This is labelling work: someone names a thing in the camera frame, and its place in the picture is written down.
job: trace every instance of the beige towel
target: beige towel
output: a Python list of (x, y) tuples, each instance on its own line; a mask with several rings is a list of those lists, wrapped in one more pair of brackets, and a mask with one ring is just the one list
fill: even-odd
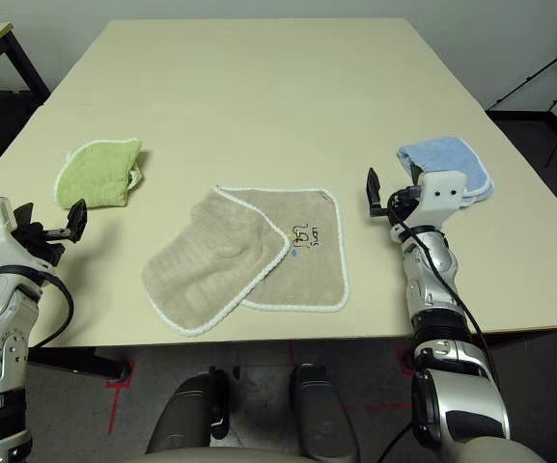
[(190, 226), (146, 264), (143, 282), (160, 316), (186, 336), (239, 303), (336, 312), (348, 299), (341, 222), (322, 189), (215, 187), (194, 206)]

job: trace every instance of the blue towel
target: blue towel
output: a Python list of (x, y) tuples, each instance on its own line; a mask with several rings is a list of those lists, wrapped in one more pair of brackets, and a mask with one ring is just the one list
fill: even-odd
[(494, 191), (492, 178), (478, 154), (461, 138), (441, 137), (405, 145), (398, 157), (410, 174), (411, 165), (423, 172), (461, 171), (467, 175), (467, 185), (460, 205), (466, 207), (488, 198)]

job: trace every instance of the green towel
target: green towel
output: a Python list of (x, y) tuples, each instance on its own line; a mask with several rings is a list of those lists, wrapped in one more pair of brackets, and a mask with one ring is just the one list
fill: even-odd
[(136, 164), (141, 142), (95, 140), (70, 153), (55, 181), (55, 201), (70, 209), (81, 198), (87, 207), (125, 205), (127, 192), (142, 177)]

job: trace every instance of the table leg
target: table leg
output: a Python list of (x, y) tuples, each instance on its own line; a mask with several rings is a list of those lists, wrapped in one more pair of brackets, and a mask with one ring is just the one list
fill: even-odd
[(76, 374), (97, 376), (113, 381), (126, 381), (130, 375), (128, 362), (105, 359), (87, 348), (31, 348), (29, 363), (40, 367), (60, 369)]
[(50, 96), (50, 91), (20, 46), (20, 43), (18, 43), (12, 32), (6, 34), (2, 40), (8, 45), (6, 55), (8, 55), (8, 58), (40, 104), (43, 104)]

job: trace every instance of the towel white trim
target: towel white trim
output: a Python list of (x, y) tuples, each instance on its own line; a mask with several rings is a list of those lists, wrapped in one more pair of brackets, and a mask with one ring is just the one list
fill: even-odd
[[(74, 151), (70, 151), (66, 155), (66, 162), (64, 163), (64, 167), (62, 167), (62, 170), (59, 171), (59, 174), (57, 174), (57, 177), (55, 178), (55, 184), (53, 185), (53, 201), (55, 202), (55, 204), (59, 204), (59, 202), (57, 201), (57, 187), (59, 186), (59, 181), (62, 179), (62, 175), (64, 174), (64, 171), (70, 166), (70, 164), (72, 163), (72, 161), (74, 160), (74, 158), (79, 152), (83, 151), (85, 148), (90, 147), (91, 145), (95, 145), (96, 143), (130, 143), (130, 142), (141, 143), (141, 141), (138, 138), (128, 138), (127, 140), (92, 140), (91, 142), (87, 142), (85, 145), (81, 146), (80, 148), (77, 148)], [(136, 173), (134, 173), (132, 174), (132, 177), (138, 177), (138, 176), (136, 175)], [(132, 182), (134, 184), (128, 186), (127, 189), (130, 190), (134, 185), (136, 185), (136, 183), (138, 183), (139, 179), (140, 178), (137, 178), (136, 181), (134, 181), (133, 178)]]
[(480, 156), (478, 155), (477, 152), (475, 152), (475, 150), (473, 150), (471, 148), (471, 145), (469, 145), (465, 140), (461, 139), (461, 137), (457, 137), (459, 138), (459, 140), (461, 140), (464, 145), (466, 147), (469, 148), (469, 150), (473, 153), (473, 155), (475, 156), (475, 158), (478, 160), (478, 164), (480, 164), (480, 168), (482, 169), (482, 172), (484, 172), (487, 175), (487, 181), (484, 183), (484, 186), (478, 188), (477, 190), (472, 190), (472, 191), (467, 191), (466, 187), (464, 188), (464, 193), (462, 194), (462, 196), (464, 198), (471, 198), (474, 196), (480, 196), (481, 194), (485, 193), (490, 186), (492, 185), (492, 178), (490, 177), (490, 174), (487, 171), (487, 168), (484, 167), (484, 163), (482, 162), (482, 159), (480, 159)]
[(230, 195), (227, 191), (222, 190), (220, 187), (218, 186), (214, 186), (212, 188), (212, 190), (214, 192), (216, 192), (217, 194), (219, 194), (220, 196), (226, 198), (227, 200), (233, 201), (234, 203), (243, 205), (244, 207), (248, 207), (249, 209), (254, 210), (255, 212), (258, 212), (259, 214), (261, 214), (261, 216), (267, 221), (267, 223), (274, 229), (275, 232), (277, 232), (278, 234), (280, 234), (280, 236), (283, 238), (283, 241), (285, 243), (285, 245), (283, 246), (282, 250), (280, 251), (280, 253), (278, 253), (278, 255), (268, 264), (266, 265), (261, 272), (259, 272), (258, 275), (256, 275), (248, 285), (246, 285), (246, 287), (240, 291), (236, 297), (234, 297), (225, 307), (222, 308), (222, 310), (220, 310), (220, 312), (218, 312), (210, 321), (206, 322), (205, 324), (203, 324), (202, 326), (199, 326), (197, 328), (192, 328), (192, 329), (188, 329), (188, 328), (183, 328), (182, 326), (178, 325), (177, 323), (175, 323), (173, 320), (171, 320), (170, 318), (168, 318), (161, 310), (160, 308), (157, 306), (157, 304), (155, 303), (155, 301), (152, 299), (152, 297), (150, 296), (150, 294), (147, 292), (146, 289), (146, 294), (148, 299), (150, 300), (150, 302), (152, 303), (153, 308), (155, 309), (155, 311), (158, 313), (158, 315), (160, 316), (160, 318), (162, 320), (164, 320), (171, 328), (173, 328), (175, 331), (177, 331), (179, 334), (183, 335), (183, 336), (198, 336), (201, 335), (203, 333), (205, 333), (207, 330), (213, 328), (215, 325), (218, 324), (219, 321), (221, 321), (225, 316), (227, 316), (227, 314), (229, 314), (230, 311), (232, 311), (237, 304), (239, 304), (241, 302), (241, 300), (246, 297), (246, 294), (248, 294), (250, 291), (252, 291), (252, 289), (259, 284), (259, 282), (276, 266), (278, 265), (278, 263), (283, 259), (283, 257), (287, 254), (287, 252), (289, 251), (289, 249), (291, 248), (291, 242), (289, 241), (289, 239), (287, 238), (287, 236), (278, 228), (276, 227), (276, 225), (269, 219), (269, 217), (267, 217), (259, 208), (255, 207), (252, 204), (247, 203), (246, 201), (241, 200), (240, 198), (236, 198), (233, 195)]
[(334, 195), (332, 195), (329, 191), (327, 191), (324, 188), (276, 189), (276, 188), (229, 188), (225, 186), (219, 186), (218, 188), (222, 189), (223, 191), (265, 191), (269, 193), (298, 193), (298, 192), (306, 192), (306, 191), (322, 192), (332, 200), (336, 211), (336, 222), (338, 228), (338, 247), (340, 250), (341, 270), (343, 273), (343, 283), (345, 288), (341, 300), (337, 304), (331, 306), (323, 306), (323, 305), (304, 305), (304, 304), (301, 305), (262, 304), (262, 303), (252, 302), (243, 299), (241, 301), (242, 306), (250, 307), (252, 309), (259, 309), (262, 311), (273, 311), (273, 312), (298, 311), (298, 312), (331, 313), (331, 312), (339, 311), (347, 304), (348, 296), (350, 293), (350, 287), (348, 283), (347, 259), (345, 258), (344, 223), (343, 223), (343, 215), (341, 213), (340, 206), (338, 205), (338, 200), (336, 200), (336, 197)]

